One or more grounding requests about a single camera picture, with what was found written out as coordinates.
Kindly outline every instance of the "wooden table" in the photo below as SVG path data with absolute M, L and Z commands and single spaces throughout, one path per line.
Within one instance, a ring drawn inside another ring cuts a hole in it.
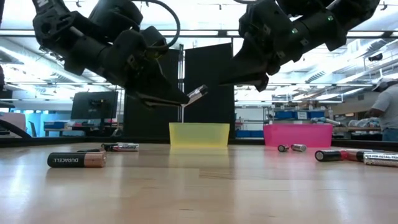
M 320 163 L 262 146 L 108 153 L 102 169 L 49 169 L 54 151 L 1 149 L 0 223 L 397 223 L 398 169 Z

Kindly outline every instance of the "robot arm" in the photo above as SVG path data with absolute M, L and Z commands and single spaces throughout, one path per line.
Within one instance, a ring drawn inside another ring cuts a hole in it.
M 62 0 L 33 3 L 36 39 L 63 58 L 65 70 L 81 75 L 87 68 L 147 106 L 189 102 L 163 76 L 157 61 L 169 45 L 155 27 L 140 30 L 143 16 L 132 1 L 99 0 L 89 18 L 70 12 Z
M 380 0 L 258 0 L 239 20 L 242 49 L 220 80 L 222 85 L 254 85 L 265 90 L 268 75 L 300 60 L 321 44 L 333 51 L 349 30 L 371 18 Z M 291 21 L 289 16 L 301 16 Z

